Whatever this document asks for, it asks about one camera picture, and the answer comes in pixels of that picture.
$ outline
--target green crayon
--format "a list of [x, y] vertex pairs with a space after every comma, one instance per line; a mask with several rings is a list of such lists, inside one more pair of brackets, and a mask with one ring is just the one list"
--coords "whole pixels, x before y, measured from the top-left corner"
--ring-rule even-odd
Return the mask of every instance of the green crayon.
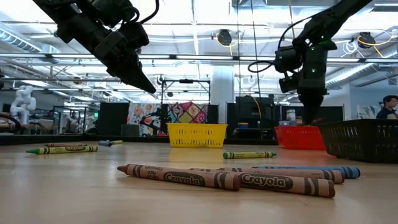
[[270, 158], [276, 156], [274, 152], [224, 152], [224, 159]]
[[33, 154], [58, 154], [71, 152], [96, 152], [98, 146], [77, 146], [77, 147], [40, 147], [26, 152]]

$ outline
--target red basket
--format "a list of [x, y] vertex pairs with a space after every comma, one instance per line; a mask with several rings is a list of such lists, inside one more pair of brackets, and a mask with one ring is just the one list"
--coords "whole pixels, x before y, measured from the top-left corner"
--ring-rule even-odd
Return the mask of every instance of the red basket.
[[279, 146], [285, 149], [326, 150], [318, 127], [278, 126], [275, 132]]

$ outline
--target plastic basket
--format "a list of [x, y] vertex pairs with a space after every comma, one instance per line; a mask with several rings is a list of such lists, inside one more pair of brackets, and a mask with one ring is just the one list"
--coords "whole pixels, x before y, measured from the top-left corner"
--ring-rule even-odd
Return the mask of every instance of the plastic basket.
[[279, 146], [284, 149], [325, 150], [318, 127], [278, 126], [275, 133]]
[[172, 147], [216, 147], [224, 144], [227, 124], [167, 123]]
[[398, 121], [361, 119], [320, 126], [327, 153], [364, 162], [398, 163]]

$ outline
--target blue crayon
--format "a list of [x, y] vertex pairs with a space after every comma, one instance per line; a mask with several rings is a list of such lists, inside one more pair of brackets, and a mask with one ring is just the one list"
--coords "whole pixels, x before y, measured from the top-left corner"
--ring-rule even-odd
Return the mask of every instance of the blue crayon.
[[112, 146], [113, 145], [113, 143], [110, 141], [99, 141], [98, 144], [100, 146]]
[[256, 169], [316, 169], [316, 170], [338, 170], [344, 174], [347, 179], [355, 179], [361, 175], [361, 171], [357, 167], [323, 167], [323, 166], [256, 166]]

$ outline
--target colorful quilt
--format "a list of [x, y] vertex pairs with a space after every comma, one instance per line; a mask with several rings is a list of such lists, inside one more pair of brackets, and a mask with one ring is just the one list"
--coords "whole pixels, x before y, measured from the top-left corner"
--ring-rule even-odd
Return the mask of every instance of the colorful quilt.
[[202, 124], [207, 121], [207, 112], [208, 105], [203, 104], [187, 102], [169, 105], [169, 116], [172, 123]]
[[[148, 116], [149, 114], [155, 112], [157, 108], [160, 108], [160, 103], [130, 103], [127, 124], [138, 125], [140, 136], [153, 135], [154, 129], [140, 124], [140, 121], [145, 117], [145, 123], [160, 128], [159, 118], [156, 116]], [[208, 105], [187, 102], [168, 105], [168, 108], [171, 123], [202, 124], [207, 121]]]

